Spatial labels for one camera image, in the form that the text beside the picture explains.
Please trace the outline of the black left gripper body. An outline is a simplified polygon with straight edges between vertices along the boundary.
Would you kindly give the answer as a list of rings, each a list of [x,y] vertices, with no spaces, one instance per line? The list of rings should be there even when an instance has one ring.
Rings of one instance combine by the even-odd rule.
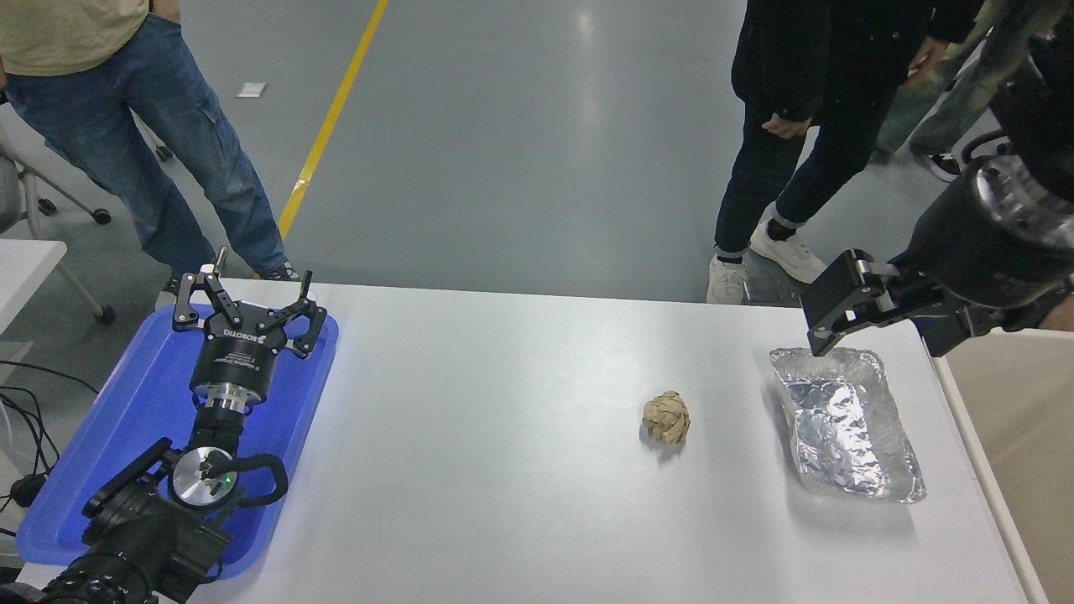
[[[268,398],[274,368],[288,337],[279,325],[265,334],[257,333],[260,323],[268,321],[255,320],[252,326],[237,328],[222,314],[211,316],[190,379],[192,393],[208,398],[211,386],[230,383],[245,390],[253,402]]]

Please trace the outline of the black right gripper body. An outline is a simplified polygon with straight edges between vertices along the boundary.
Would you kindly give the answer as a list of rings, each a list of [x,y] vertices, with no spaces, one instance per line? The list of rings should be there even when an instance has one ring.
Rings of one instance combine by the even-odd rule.
[[[982,179],[956,179],[892,257],[975,305],[1018,307],[1071,274],[1071,202],[1046,192],[998,195]]]

